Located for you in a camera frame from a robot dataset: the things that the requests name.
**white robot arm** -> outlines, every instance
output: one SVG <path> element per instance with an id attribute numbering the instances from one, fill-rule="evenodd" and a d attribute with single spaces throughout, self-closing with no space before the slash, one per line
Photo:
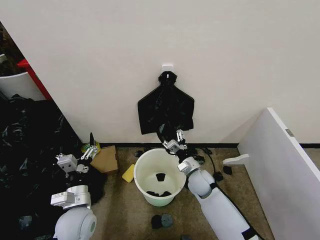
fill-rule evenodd
<path id="1" fill-rule="evenodd" d="M 205 218 L 219 240 L 262 239 L 219 188 L 213 176 L 201 170 L 200 164 L 185 153 L 187 146 L 181 130 L 177 131 L 177 141 L 164 141 L 163 145 L 179 157 L 178 169 L 188 177 L 188 188 L 199 201 Z"/>
<path id="2" fill-rule="evenodd" d="M 88 186 L 84 185 L 84 176 L 87 166 L 96 155 L 98 148 L 90 134 L 90 147 L 81 159 L 76 159 L 72 154 L 56 156 L 57 164 L 65 172 L 69 181 L 69 188 L 51 196 L 51 205 L 68 210 L 57 221 L 53 239 L 58 240 L 89 240 L 94 234 L 97 218 L 91 210 L 91 197 Z"/>

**white bucket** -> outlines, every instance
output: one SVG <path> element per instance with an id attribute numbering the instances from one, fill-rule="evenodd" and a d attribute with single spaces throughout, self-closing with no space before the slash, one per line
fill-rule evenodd
<path id="1" fill-rule="evenodd" d="M 133 176 L 136 186 L 148 203 L 156 207 L 165 206 L 181 191 L 186 175 L 178 170 L 178 164 L 178 157 L 168 154 L 164 148 L 149 150 L 139 157 Z M 152 196 L 148 191 L 159 195 L 167 191 L 171 195 Z"/>

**cardboard box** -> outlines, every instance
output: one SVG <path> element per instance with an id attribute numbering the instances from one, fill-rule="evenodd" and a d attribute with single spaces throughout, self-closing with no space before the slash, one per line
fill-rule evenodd
<path id="1" fill-rule="evenodd" d="M 118 172 L 118 160 L 115 146 L 102 148 L 93 158 L 91 166 L 103 174 L 115 174 Z"/>

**black cable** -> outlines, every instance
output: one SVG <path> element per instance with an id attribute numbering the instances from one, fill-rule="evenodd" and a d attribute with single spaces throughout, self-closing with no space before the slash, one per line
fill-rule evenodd
<path id="1" fill-rule="evenodd" d="M 214 161 L 213 161 L 212 157 L 210 156 L 210 154 L 209 154 L 209 153 L 207 153 L 207 151 L 206 151 L 204 148 L 197 147 L 197 149 L 201 149 L 205 154 L 207 154 L 207 155 L 208 155 L 208 157 L 209 157 L 209 158 L 210 158 L 210 160 L 211 160 L 212 166 L 213 166 L 213 173 L 215 174 L 215 173 L 217 172 L 217 171 L 216 171 L 216 166 L 215 166 L 215 163 L 214 163 Z"/>

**black baseboard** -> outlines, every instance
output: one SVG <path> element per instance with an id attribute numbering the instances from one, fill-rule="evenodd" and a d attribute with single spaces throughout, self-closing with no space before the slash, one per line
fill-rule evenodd
<path id="1" fill-rule="evenodd" d="M 300 143 L 303 149 L 320 149 L 320 143 Z"/>
<path id="2" fill-rule="evenodd" d="M 320 149 L 320 143 L 300 143 L 304 149 Z M 139 143 L 139 142 L 113 142 L 113 143 L 100 143 L 101 148 L 108 146 L 116 146 L 117 148 L 163 148 L 163 145 L 159 143 Z M 226 149 L 236 148 L 238 143 L 188 143 L 191 148 L 213 148 L 213 149 Z"/>

